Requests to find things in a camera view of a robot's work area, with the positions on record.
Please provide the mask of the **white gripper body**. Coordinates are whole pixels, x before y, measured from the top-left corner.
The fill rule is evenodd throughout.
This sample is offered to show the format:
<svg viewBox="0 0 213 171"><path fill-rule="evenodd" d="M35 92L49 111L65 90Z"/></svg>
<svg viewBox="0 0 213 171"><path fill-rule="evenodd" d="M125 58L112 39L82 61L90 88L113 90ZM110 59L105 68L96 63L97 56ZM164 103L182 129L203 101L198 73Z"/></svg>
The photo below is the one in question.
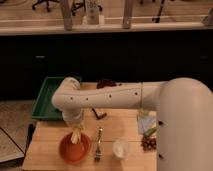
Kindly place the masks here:
<svg viewBox="0 0 213 171"><path fill-rule="evenodd" d="M83 110L74 109L70 111L63 111L62 117L68 126L80 125L83 121Z"/></svg>

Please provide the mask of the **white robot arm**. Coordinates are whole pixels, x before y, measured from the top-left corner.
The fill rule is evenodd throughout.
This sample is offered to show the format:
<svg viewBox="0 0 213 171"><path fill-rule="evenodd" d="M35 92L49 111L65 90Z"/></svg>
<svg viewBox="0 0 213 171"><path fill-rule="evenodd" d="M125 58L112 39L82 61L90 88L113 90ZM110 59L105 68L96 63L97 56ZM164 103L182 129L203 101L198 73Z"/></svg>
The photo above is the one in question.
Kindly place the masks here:
<svg viewBox="0 0 213 171"><path fill-rule="evenodd" d="M192 78L85 90L68 77L52 96L66 122L84 108L148 109L157 114L157 171L213 171L213 91Z"/></svg>

